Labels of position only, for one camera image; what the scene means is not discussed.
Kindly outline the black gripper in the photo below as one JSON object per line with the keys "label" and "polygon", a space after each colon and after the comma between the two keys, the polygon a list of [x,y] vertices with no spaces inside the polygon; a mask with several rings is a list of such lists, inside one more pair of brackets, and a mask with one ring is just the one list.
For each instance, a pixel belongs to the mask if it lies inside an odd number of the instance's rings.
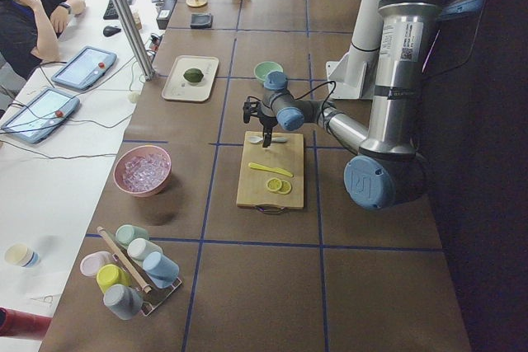
{"label": "black gripper", "polygon": [[271,145],[273,129],[276,126],[276,117],[267,114],[267,108],[262,101],[255,96],[248,96],[243,103],[243,123],[248,124],[252,117],[258,118],[263,127],[262,147],[268,148]]}

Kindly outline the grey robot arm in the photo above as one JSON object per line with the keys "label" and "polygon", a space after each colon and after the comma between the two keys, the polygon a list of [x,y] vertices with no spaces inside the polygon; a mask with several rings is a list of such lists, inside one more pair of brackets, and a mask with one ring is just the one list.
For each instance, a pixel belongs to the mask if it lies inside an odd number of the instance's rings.
{"label": "grey robot arm", "polygon": [[413,144],[421,79],[438,25],[478,12],[485,0],[361,0],[349,50],[327,65],[331,89],[322,101],[294,98],[282,72],[269,73],[259,100],[243,118],[257,118],[265,146],[276,126],[319,125],[353,158],[344,170],[347,193],[379,210],[419,198],[427,185]]}

